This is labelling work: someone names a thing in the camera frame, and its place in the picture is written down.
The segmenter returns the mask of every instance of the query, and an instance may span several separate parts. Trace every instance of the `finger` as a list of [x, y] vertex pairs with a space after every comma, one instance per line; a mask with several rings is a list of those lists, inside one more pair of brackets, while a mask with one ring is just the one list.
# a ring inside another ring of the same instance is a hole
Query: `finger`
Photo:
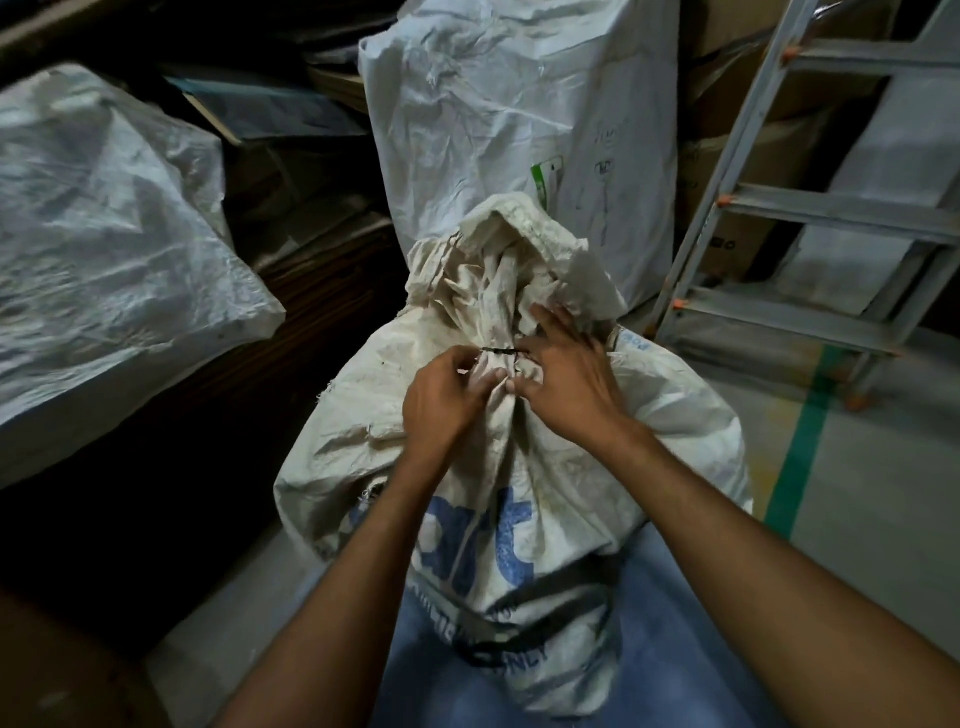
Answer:
[[487, 372], [476, 381], [472, 382], [467, 391], [479, 399], [484, 404], [490, 398], [491, 392], [496, 389], [496, 385], [507, 378], [506, 369], [496, 369]]
[[546, 306], [534, 303], [530, 306], [530, 315], [537, 319], [537, 323], [540, 324], [543, 333], [546, 334], [546, 337], [550, 341], [569, 341], [570, 338], [572, 338], [570, 332], [566, 330], [566, 327], [561, 323], [560, 319], [557, 318], [557, 314]]
[[450, 347], [441, 357], [446, 357], [454, 369], [472, 369], [476, 364], [477, 357], [480, 356], [480, 350], [471, 346]]
[[514, 348], [518, 352], [527, 354], [538, 364], [540, 364], [540, 353], [548, 346], [550, 346], [550, 342], [542, 336], [524, 336], [514, 342]]
[[577, 333], [577, 322], [573, 320], [573, 315], [566, 310], [566, 306], [560, 305], [559, 303], [554, 303], [550, 306], [550, 310], [553, 311], [553, 315], [560, 319], [560, 323], [566, 327], [566, 330], [571, 335], [576, 335]]
[[526, 376], [515, 376], [512, 379], [507, 379], [507, 391], [517, 397], [523, 397], [527, 401], [533, 401], [541, 389], [543, 389], [542, 384], [533, 379], [528, 379]]

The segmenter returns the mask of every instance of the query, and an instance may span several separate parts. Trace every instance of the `crumpled plastic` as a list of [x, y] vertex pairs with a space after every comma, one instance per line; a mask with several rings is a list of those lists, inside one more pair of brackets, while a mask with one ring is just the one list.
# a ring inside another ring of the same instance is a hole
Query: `crumpled plastic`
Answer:
[[0, 487], [283, 306], [233, 252], [220, 141], [77, 64], [0, 93]]

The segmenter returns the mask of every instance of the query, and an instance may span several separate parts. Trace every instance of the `white sack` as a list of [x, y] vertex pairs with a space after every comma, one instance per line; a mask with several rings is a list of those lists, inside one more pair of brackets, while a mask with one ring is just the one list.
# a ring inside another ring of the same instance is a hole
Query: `white sack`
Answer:
[[403, 251], [523, 191], [592, 241], [630, 307], [669, 270], [675, 0], [426, 0], [360, 43]]
[[[323, 559], [345, 545], [390, 475], [420, 367], [455, 344], [511, 347], [536, 330], [534, 302], [565, 303], [585, 323], [624, 311], [587, 241], [520, 193], [491, 197], [410, 259], [407, 307], [333, 380], [276, 481], [287, 530]], [[743, 503], [732, 410], [680, 358], [636, 334], [620, 329], [613, 349], [629, 411]], [[539, 370], [484, 353], [473, 375], [499, 367]], [[611, 591], [587, 557], [616, 553], [642, 519], [604, 468], [500, 385], [431, 500], [408, 583], [440, 636], [525, 709], [588, 715], [610, 691], [618, 633]]]
[[234, 253], [220, 141], [67, 64], [0, 93], [0, 487], [284, 311]]
[[[918, 41], [960, 52], [960, 0], [943, 0]], [[830, 192], [936, 207], [960, 173], [960, 80], [894, 78], [850, 150]], [[912, 240], [807, 226], [775, 278], [787, 296], [859, 316], [910, 250]]]

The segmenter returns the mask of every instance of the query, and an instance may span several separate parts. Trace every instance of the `cardboard box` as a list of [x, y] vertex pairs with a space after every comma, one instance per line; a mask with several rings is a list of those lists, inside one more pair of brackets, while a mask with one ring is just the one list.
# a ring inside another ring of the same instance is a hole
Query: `cardboard box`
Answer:
[[788, 0], [684, 0], [682, 58], [701, 59], [777, 26]]
[[[824, 132], [830, 111], [766, 125], [756, 140], [741, 180], [774, 187], [796, 187]], [[677, 176], [677, 231], [686, 231], [697, 211], [728, 137], [687, 142], [680, 149]], [[758, 217], [724, 215], [710, 241], [700, 270], [740, 280], [776, 222]]]
[[[708, 0], [708, 3], [715, 9], [728, 4], [743, 7], [733, 0]], [[745, 6], [753, 8], [755, 4], [752, 1]], [[780, 0], [770, 3], [779, 4]], [[900, 0], [846, 0], [816, 23], [813, 36], [868, 40], [886, 38], [890, 35], [899, 6]], [[767, 20], [767, 15], [760, 12], [753, 17], [757, 24]], [[727, 37], [748, 26], [740, 18], [731, 25], [729, 32], [714, 30], [713, 35], [716, 38]], [[760, 67], [768, 40], [766, 33], [761, 33], [753, 42], [748, 37], [741, 38], [715, 52], [714, 56], [695, 61], [689, 66], [681, 79], [683, 138], [706, 139], [730, 133]], [[795, 118], [848, 99], [866, 96], [874, 91], [877, 83], [877, 78], [853, 74], [790, 74], [767, 115], [767, 121]]]
[[0, 712], [23, 728], [170, 728], [140, 667], [0, 592]]

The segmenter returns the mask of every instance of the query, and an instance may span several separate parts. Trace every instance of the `stacked cardboard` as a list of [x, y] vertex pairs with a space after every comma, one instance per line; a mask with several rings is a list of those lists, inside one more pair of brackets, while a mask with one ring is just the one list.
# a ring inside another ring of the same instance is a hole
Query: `stacked cardboard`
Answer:
[[[787, 0], [694, 0], [681, 28], [681, 151], [677, 235], [682, 238], [702, 189], [727, 143]], [[812, 36], [888, 37], [900, 0], [839, 0], [822, 4]], [[876, 89], [854, 75], [797, 73], [787, 77], [767, 116], [742, 181], [797, 186], [826, 126], [825, 109]], [[774, 223], [725, 216], [703, 270], [742, 279]]]

